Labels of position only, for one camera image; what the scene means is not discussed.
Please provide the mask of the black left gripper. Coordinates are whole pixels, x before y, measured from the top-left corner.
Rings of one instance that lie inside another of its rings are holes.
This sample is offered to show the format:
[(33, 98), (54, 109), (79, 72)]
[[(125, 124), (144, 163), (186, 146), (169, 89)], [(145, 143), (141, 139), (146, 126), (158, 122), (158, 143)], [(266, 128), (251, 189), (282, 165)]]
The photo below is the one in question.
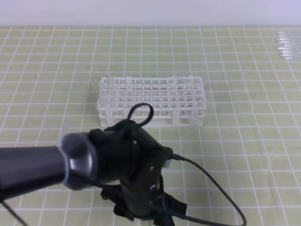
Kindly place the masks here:
[(187, 205), (164, 191), (161, 174), (173, 150), (162, 146), (134, 121), (123, 120), (105, 130), (93, 129), (89, 140), (96, 148), (96, 180), (114, 191), (185, 214)]

